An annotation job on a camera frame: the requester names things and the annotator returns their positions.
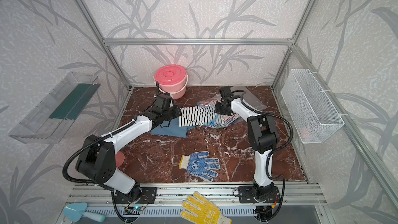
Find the red white striped garment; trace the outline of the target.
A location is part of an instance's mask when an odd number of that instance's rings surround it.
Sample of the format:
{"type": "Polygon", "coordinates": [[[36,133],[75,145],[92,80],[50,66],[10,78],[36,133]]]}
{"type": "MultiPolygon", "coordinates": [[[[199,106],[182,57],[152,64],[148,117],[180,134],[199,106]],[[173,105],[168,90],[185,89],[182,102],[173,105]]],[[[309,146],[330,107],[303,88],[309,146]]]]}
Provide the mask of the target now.
{"type": "MultiPolygon", "coordinates": [[[[210,108],[215,109],[215,105],[219,101],[220,101],[220,99],[213,98],[213,99],[210,99],[207,101],[199,102],[197,105],[200,107],[210,107],[210,108]]],[[[215,118],[213,120],[211,120],[210,122],[208,122],[207,124],[205,124],[205,126],[215,128],[215,129],[226,128],[230,125],[233,125],[234,123],[236,123],[239,120],[240,120],[239,114],[234,114],[234,115],[228,116],[228,115],[221,115],[221,114],[215,113],[215,118]]]]}

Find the clear vacuum storage bag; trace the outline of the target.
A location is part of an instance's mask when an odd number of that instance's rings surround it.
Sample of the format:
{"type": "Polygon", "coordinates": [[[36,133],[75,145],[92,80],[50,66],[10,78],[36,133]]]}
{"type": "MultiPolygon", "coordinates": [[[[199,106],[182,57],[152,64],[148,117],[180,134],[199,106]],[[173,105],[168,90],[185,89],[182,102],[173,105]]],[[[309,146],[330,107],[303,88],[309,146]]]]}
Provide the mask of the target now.
{"type": "MultiPolygon", "coordinates": [[[[265,106],[253,93],[251,93],[247,87],[234,86],[231,89],[231,91],[236,91],[236,90],[246,91],[246,94],[244,95],[244,100],[245,100],[246,104],[249,105],[250,107],[252,107],[256,110],[260,110],[260,111],[267,109],[267,106],[265,106]]],[[[207,100],[210,100],[213,98],[221,99],[220,93],[216,94],[215,96],[213,96],[207,100]]],[[[240,120],[237,121],[236,123],[241,122],[241,121],[243,121],[242,117],[240,117],[240,120]]]]}

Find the black white striped garment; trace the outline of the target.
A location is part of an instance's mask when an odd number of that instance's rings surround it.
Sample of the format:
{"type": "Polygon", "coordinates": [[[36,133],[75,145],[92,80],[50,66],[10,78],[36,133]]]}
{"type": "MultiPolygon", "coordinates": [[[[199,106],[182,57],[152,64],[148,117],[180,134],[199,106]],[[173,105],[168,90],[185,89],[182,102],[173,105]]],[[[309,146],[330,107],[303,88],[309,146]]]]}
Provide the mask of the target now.
{"type": "Polygon", "coordinates": [[[180,127],[208,125],[217,118],[215,109],[211,106],[183,107],[180,112],[180,127]]]}

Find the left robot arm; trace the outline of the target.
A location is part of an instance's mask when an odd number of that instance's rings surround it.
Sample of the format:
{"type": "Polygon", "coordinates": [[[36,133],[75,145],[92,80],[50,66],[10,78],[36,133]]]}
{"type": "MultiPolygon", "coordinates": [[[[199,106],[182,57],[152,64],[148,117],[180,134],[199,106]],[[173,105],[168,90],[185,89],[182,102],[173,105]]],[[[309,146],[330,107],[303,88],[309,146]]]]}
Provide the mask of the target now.
{"type": "Polygon", "coordinates": [[[116,154],[139,136],[179,116],[180,109],[171,94],[157,85],[154,101],[133,120],[102,136],[87,137],[83,147],[65,162],[63,177],[73,183],[97,184],[133,195],[139,191],[139,183],[117,168],[116,154]]]}

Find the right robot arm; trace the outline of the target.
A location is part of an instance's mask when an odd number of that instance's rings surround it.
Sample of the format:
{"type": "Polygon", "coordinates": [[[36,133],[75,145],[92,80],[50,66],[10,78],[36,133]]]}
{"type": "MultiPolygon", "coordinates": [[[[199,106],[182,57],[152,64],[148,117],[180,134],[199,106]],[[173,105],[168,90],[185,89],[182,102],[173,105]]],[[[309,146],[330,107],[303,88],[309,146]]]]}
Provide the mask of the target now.
{"type": "Polygon", "coordinates": [[[252,195],[255,200],[264,202],[272,193],[274,181],[283,175],[272,177],[272,157],[289,146],[294,137],[292,124],[285,118],[268,112],[256,110],[244,100],[246,91],[232,91],[229,86],[220,89],[221,100],[215,104],[215,112],[220,115],[232,116],[238,114],[247,122],[248,140],[255,151],[256,170],[254,174],[252,195]],[[283,121],[289,130],[288,140],[281,146],[275,119],[283,121]]]}

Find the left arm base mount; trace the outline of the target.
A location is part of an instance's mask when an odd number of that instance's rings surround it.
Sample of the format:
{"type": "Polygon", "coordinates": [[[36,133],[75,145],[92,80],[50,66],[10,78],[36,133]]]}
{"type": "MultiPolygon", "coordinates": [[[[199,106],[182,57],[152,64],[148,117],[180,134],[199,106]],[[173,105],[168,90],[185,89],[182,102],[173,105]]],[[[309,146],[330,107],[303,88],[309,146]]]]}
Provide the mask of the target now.
{"type": "Polygon", "coordinates": [[[123,194],[119,191],[114,193],[114,202],[116,204],[154,204],[157,195],[157,187],[133,188],[130,193],[123,194]]]}

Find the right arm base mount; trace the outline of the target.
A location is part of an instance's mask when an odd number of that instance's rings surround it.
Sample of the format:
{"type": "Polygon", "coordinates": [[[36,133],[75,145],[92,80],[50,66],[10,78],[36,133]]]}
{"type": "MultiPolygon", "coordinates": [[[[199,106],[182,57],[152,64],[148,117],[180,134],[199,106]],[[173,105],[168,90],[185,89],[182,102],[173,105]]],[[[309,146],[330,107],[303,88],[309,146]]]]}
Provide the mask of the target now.
{"type": "Polygon", "coordinates": [[[266,203],[274,204],[280,202],[279,189],[276,186],[267,186],[260,189],[252,187],[238,187],[240,203],[266,203]]]}

